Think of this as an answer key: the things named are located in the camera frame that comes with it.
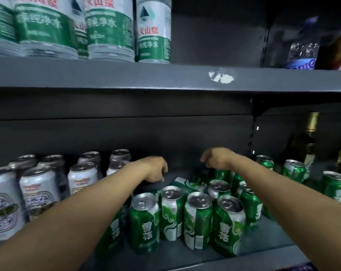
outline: barcode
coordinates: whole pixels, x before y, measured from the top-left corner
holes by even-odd
[[[195,249],[203,249],[203,236],[197,236],[195,237]]]
[[[182,235],[182,223],[177,225],[177,237]]]

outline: bottle with purple label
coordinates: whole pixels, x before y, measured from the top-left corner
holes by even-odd
[[[320,39],[316,32],[318,17],[306,19],[304,28],[292,42],[285,68],[314,69],[320,47]]]

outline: right arm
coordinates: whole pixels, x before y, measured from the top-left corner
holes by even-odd
[[[340,203],[227,148],[207,149],[201,162],[238,173],[320,271],[341,270]]]

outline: hand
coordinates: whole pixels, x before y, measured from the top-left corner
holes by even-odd
[[[215,169],[230,169],[230,159],[233,151],[224,147],[210,147],[202,154],[201,163],[206,162],[206,167]]]
[[[148,182],[164,181],[162,172],[168,172],[168,165],[163,157],[150,156],[137,160],[134,163],[139,163],[141,169],[144,169],[146,173],[144,180]]]

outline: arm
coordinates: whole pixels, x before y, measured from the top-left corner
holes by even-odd
[[[207,167],[245,180],[276,221],[320,270],[341,270],[341,204],[226,148],[210,148]]]
[[[167,170],[162,157],[147,157],[70,196],[0,246],[0,270],[78,270],[137,185]]]

